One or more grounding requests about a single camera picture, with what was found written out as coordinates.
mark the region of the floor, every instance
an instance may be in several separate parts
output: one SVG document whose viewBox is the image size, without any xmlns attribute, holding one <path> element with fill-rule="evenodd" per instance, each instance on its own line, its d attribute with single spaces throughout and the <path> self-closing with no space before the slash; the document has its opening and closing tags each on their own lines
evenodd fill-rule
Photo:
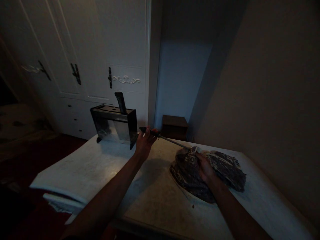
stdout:
<svg viewBox="0 0 320 240">
<path fill-rule="evenodd" d="M 3 186 L 19 192 L 34 210 L 18 223 L 7 239 L 59 239 L 66 228 L 69 214 L 56 213 L 42 198 L 45 191 L 31 189 L 36 175 L 81 147 L 86 140 L 60 135 L 54 139 L 32 144 L 21 155 L 0 163 Z"/>
</svg>

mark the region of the white table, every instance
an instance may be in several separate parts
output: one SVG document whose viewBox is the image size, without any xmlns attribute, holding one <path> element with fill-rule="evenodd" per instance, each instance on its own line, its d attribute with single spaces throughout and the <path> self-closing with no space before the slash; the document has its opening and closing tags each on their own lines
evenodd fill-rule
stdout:
<svg viewBox="0 0 320 240">
<path fill-rule="evenodd" d="M 134 153 L 128 145 L 101 141 L 97 136 L 37 175 L 32 188 L 57 192 L 87 204 Z M 245 192 L 232 194 L 273 239 L 312 239 L 315 228 L 241 152 L 179 141 L 236 157 L 247 174 Z M 182 239 L 232 239 L 216 204 L 185 195 L 173 181 L 169 166 L 180 147 L 163 139 L 152 147 L 116 214 L 116 221 L 133 223 Z"/>
</svg>

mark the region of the wooden box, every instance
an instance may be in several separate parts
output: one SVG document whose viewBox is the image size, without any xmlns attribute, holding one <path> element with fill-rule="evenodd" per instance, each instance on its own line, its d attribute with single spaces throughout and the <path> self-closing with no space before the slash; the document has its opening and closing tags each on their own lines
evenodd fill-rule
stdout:
<svg viewBox="0 0 320 240">
<path fill-rule="evenodd" d="M 161 135 L 177 140 L 187 140 L 188 123 L 184 117 L 163 115 Z"/>
</svg>

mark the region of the white wardrobe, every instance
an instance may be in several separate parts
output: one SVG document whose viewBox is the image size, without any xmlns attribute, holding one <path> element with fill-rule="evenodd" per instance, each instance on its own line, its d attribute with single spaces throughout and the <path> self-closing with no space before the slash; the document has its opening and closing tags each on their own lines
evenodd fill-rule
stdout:
<svg viewBox="0 0 320 240">
<path fill-rule="evenodd" d="M 0 34 L 53 127 L 89 139 L 90 108 L 118 106 L 116 91 L 153 125 L 161 13 L 153 0 L 2 0 Z"/>
</svg>

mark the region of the knife handle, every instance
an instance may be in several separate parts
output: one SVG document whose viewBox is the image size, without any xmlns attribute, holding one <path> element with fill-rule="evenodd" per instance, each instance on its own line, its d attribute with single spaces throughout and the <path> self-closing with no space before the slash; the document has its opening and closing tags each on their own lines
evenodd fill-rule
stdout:
<svg viewBox="0 0 320 240">
<path fill-rule="evenodd" d="M 139 127 L 139 128 L 140 128 L 141 132 L 143 132 L 143 133 L 145 133 L 146 130 L 147 130 L 146 127 Z M 151 130 L 150 130 L 150 134 L 153 135 L 153 136 L 155 136 L 155 137 L 157 137 L 157 138 L 159 138 L 160 135 L 161 135 L 160 132 L 154 132 L 154 131 L 151 131 Z"/>
<path fill-rule="evenodd" d="M 115 92 L 114 95 L 116 96 L 116 98 L 118 100 L 121 114 L 127 115 L 127 109 L 126 109 L 126 104 L 124 103 L 123 93 L 122 92 Z"/>
</svg>

